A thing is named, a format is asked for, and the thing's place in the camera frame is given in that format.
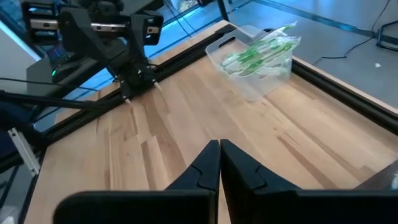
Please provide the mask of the grey translucent plastic bin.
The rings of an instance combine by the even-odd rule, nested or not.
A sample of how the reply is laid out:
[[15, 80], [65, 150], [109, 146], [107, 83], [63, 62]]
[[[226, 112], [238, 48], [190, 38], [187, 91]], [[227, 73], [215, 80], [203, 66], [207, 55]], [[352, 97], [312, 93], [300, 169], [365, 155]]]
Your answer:
[[360, 190], [398, 190], [398, 159], [359, 184]]

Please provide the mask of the black computer mouse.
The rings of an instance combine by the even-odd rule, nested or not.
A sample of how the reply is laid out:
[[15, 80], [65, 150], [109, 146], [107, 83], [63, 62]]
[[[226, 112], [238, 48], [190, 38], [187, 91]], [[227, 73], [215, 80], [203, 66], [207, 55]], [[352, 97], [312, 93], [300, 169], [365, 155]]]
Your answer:
[[79, 66], [78, 60], [58, 60], [50, 62], [52, 68], [52, 81], [58, 83], [74, 72]]

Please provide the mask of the silver metal bracket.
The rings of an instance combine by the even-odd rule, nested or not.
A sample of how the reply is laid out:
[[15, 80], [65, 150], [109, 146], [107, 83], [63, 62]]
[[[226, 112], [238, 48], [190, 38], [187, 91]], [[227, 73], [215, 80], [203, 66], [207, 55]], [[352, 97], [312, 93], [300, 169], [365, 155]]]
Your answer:
[[25, 136], [16, 128], [8, 130], [7, 133], [32, 176], [39, 175], [41, 168], [39, 160]]

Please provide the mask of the clear plastic bin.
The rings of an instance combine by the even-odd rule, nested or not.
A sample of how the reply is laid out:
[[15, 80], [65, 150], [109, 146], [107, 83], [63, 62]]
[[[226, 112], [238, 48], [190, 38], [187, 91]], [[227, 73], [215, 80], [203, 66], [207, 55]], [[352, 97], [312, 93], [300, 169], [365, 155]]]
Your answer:
[[247, 101], [256, 101], [262, 98], [290, 78], [294, 49], [285, 53], [275, 54], [274, 57], [272, 57], [289, 59], [289, 61], [282, 66], [263, 68], [246, 77], [228, 75], [228, 72], [221, 68], [220, 63], [229, 54], [244, 51], [251, 43], [261, 39], [271, 31], [261, 30], [250, 25], [238, 27], [214, 41], [205, 49], [215, 69], [233, 86], [235, 91], [241, 94]]

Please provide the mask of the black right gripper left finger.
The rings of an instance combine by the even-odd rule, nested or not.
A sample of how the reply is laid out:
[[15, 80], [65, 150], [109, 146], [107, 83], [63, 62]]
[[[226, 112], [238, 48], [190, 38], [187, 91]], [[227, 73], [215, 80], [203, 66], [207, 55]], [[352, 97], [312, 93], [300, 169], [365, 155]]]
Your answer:
[[220, 159], [211, 140], [164, 190], [72, 194], [57, 205], [53, 224], [216, 224]]

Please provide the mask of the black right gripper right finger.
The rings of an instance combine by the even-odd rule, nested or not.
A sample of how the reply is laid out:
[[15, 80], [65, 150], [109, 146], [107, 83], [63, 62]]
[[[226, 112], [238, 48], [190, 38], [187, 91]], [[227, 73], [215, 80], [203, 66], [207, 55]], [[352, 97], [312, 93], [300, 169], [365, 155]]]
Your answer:
[[301, 189], [227, 139], [221, 178], [232, 224], [398, 224], [398, 192]]

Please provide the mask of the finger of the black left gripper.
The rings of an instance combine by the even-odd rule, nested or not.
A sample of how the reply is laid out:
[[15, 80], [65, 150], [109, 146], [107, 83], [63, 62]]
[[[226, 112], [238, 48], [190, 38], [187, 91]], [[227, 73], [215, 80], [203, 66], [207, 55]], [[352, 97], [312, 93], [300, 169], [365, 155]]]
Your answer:
[[137, 14], [91, 13], [63, 7], [58, 18], [63, 46], [109, 67], [126, 96], [137, 90]]
[[131, 14], [129, 20], [129, 55], [131, 56], [131, 74], [129, 84], [133, 90], [145, 86], [155, 86], [161, 90], [144, 46], [157, 45], [162, 30], [161, 14]]

